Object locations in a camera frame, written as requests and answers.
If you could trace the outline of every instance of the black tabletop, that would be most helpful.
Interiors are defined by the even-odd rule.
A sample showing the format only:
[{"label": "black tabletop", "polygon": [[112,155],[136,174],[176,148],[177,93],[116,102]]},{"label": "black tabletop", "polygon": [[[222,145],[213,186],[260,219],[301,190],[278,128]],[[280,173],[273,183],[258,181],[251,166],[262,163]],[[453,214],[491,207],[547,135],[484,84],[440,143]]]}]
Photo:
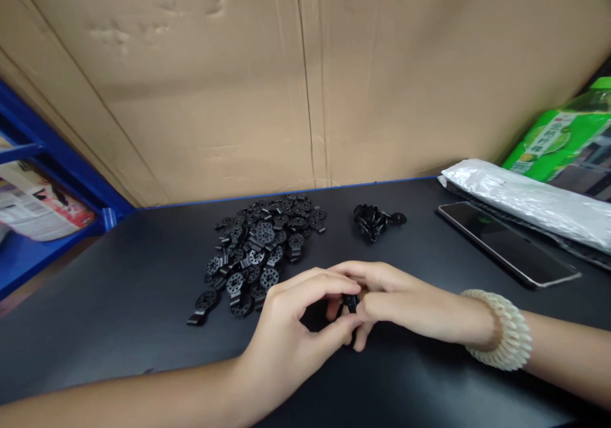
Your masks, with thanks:
[{"label": "black tabletop", "polygon": [[[309,192],[328,212],[327,232],[313,234],[304,258],[282,279],[347,259],[383,260],[452,292],[478,288],[518,307],[611,329],[609,274],[558,252],[584,276],[556,287],[524,288],[437,215],[459,201],[436,180],[380,183]],[[57,277],[0,320],[0,404],[78,383],[194,366],[239,355],[258,314],[231,316],[227,297],[204,327],[188,327],[215,254],[214,223],[252,199],[140,211],[120,223]],[[352,222],[357,204],[401,211],[374,245]],[[324,325],[324,306],[305,323]],[[463,347],[378,324],[367,349],[337,352],[261,422],[264,427],[528,426],[545,427],[592,407],[523,372],[504,373]]]}]

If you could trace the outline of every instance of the blue shelf frame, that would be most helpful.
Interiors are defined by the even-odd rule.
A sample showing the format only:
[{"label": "blue shelf frame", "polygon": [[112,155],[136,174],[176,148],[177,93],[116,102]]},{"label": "blue shelf frame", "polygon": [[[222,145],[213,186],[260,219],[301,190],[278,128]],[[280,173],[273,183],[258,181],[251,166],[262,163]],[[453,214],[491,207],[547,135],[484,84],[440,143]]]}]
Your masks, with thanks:
[{"label": "blue shelf frame", "polygon": [[136,209],[2,81],[0,135],[13,145],[0,150],[0,164],[28,160],[97,215],[86,228],[49,242],[10,232],[0,243],[2,300],[82,239],[108,232]]}]

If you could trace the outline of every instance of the phone screen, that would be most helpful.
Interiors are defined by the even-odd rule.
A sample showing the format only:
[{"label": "phone screen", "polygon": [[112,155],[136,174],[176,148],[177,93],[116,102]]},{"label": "phone screen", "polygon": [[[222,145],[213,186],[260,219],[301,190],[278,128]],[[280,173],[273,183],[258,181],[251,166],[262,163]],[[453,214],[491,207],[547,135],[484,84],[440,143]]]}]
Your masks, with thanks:
[{"label": "phone screen", "polygon": [[577,274],[577,270],[558,261],[526,236],[510,229],[495,217],[468,203],[439,207],[463,231],[480,240],[488,250],[505,259],[533,282],[544,285]]}]

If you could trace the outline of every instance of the smartphone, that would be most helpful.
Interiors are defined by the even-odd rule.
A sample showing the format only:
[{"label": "smartphone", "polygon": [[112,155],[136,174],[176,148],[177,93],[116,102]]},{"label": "smartphone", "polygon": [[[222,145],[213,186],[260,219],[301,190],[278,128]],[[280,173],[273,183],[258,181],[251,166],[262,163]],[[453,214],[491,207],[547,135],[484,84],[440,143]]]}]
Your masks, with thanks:
[{"label": "smartphone", "polygon": [[573,266],[469,202],[442,205],[438,210],[530,286],[544,288],[581,276]]}]

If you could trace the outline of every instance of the brown cardboard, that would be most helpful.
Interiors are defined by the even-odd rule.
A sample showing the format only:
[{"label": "brown cardboard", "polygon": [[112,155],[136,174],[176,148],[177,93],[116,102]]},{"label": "brown cardboard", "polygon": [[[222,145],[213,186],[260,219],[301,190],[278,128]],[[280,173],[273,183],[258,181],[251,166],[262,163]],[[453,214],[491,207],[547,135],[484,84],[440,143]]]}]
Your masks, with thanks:
[{"label": "brown cardboard", "polygon": [[325,185],[499,161],[611,52],[611,0],[300,1]]},{"label": "brown cardboard", "polygon": [[611,0],[0,0],[0,74],[133,203],[498,161]]},{"label": "brown cardboard", "polygon": [[296,0],[34,2],[158,181],[144,204],[314,186]]}]

